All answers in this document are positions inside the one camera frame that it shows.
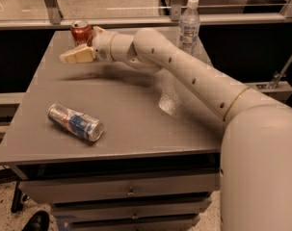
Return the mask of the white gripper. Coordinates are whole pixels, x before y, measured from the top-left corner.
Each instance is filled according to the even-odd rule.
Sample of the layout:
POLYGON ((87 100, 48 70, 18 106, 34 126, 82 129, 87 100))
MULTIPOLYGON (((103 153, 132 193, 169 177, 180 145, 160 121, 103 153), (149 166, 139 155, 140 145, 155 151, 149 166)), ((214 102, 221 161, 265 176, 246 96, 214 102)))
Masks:
POLYGON ((106 31, 99 26, 93 26, 93 48, 81 44, 72 50, 60 55, 60 60, 65 64, 90 63, 98 58, 101 62, 112 62, 112 40, 117 32, 106 31))

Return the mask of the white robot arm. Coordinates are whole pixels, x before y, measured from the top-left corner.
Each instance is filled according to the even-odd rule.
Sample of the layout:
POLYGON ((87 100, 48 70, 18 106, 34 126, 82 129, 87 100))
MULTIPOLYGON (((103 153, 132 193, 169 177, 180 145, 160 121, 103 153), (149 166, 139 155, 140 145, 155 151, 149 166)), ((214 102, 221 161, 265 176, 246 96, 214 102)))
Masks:
POLYGON ((95 30, 68 64, 123 62, 166 68, 226 125, 221 146, 222 231, 292 231, 292 108, 177 48, 161 33, 95 30))

